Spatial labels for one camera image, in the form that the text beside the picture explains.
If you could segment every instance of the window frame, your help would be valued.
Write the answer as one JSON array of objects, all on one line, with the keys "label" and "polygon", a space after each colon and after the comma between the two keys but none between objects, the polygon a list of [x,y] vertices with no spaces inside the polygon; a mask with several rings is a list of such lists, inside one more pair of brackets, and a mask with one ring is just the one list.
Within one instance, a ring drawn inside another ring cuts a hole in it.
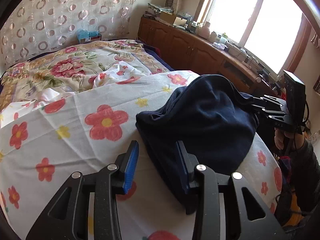
[{"label": "window frame", "polygon": [[[195,20],[197,22],[204,22],[209,21],[213,8],[214,8],[215,0],[200,0],[200,3],[198,5],[196,14],[195,14]],[[308,38],[310,36],[311,32],[311,24],[307,20],[307,18],[302,13],[301,17],[301,23],[300,28],[298,30],[295,42],[292,46],[292,49],[284,62],[284,65],[282,66],[279,73],[275,73],[267,64],[265,64],[261,59],[259,59],[256,55],[254,55],[252,52],[250,52],[248,49],[246,49],[244,46],[249,38],[249,35],[253,29],[253,26],[258,18],[261,6],[262,6],[263,0],[257,0],[256,5],[253,9],[252,15],[248,21],[247,27],[240,39],[239,42],[235,42],[232,39],[228,38],[229,41],[235,43],[241,48],[244,48],[249,55],[254,56],[268,71],[270,72],[270,75],[277,80],[278,76],[283,75],[283,70],[289,70],[291,72],[294,72],[296,69],[298,63],[301,60],[301,57],[303,55],[303,52],[307,46]]]}]

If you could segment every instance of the window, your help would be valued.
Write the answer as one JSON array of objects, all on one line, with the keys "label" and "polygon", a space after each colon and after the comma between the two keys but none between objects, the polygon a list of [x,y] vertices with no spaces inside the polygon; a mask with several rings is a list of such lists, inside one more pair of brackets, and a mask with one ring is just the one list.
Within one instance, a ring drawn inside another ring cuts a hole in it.
[{"label": "window", "polygon": [[203,20],[278,74],[296,40],[302,11],[293,0],[211,0]]}]

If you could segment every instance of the floral bedsheet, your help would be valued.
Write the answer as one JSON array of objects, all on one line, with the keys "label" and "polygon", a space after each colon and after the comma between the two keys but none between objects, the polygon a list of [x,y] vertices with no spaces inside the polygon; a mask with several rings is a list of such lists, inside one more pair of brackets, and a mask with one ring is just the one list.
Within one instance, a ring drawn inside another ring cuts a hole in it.
[{"label": "floral bedsheet", "polygon": [[[195,215],[185,214],[162,181],[135,122],[137,113],[159,109],[176,88],[197,77],[191,71],[145,75],[121,62],[95,78],[95,89],[56,96],[47,88],[31,101],[10,103],[3,112],[6,125],[0,128],[0,204],[18,236],[26,238],[70,174],[99,171],[137,140],[139,158],[132,188],[117,196],[122,239],[190,240]],[[274,212],[281,171],[257,134],[237,171]],[[88,239],[94,239],[92,210]]]},{"label": "floral bedsheet", "polygon": [[12,102],[29,100],[47,88],[59,93],[90,90],[97,75],[120,61],[145,75],[169,71],[134,40],[80,44],[11,67],[2,79],[0,111]]}]

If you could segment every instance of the black metal bracket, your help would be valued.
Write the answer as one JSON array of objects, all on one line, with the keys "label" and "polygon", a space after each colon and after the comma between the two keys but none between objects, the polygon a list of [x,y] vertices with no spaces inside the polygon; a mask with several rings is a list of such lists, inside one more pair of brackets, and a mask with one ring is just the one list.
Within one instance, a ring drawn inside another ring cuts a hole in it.
[{"label": "black metal bracket", "polygon": [[[226,240],[287,239],[268,206],[240,173],[231,176],[215,173],[187,153],[182,141],[176,147],[181,184],[189,185],[186,194],[199,197],[193,240],[220,240],[222,234]],[[221,193],[223,210],[220,210]],[[224,227],[220,226],[222,215]]]},{"label": "black metal bracket", "polygon": [[94,239],[121,240],[116,194],[126,194],[139,155],[137,141],[97,173],[74,172],[44,208],[26,240],[86,240],[90,193],[94,192]]},{"label": "black metal bracket", "polygon": [[302,134],[302,127],[292,119],[285,100],[267,95],[253,99],[252,106],[255,112],[267,118],[274,127]]}]

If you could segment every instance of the person's arm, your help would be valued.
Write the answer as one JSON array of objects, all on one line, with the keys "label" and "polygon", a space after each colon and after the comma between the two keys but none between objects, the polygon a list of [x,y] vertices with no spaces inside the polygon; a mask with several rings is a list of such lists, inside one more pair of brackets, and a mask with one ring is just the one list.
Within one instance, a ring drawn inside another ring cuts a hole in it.
[{"label": "person's arm", "polygon": [[[293,134],[284,133],[293,138]],[[284,134],[276,130],[275,143],[279,149],[283,148]],[[294,184],[297,204],[304,212],[310,212],[318,204],[320,197],[320,167],[313,152],[312,144],[303,135],[296,134],[297,150],[293,145],[291,158],[291,181]]]}]

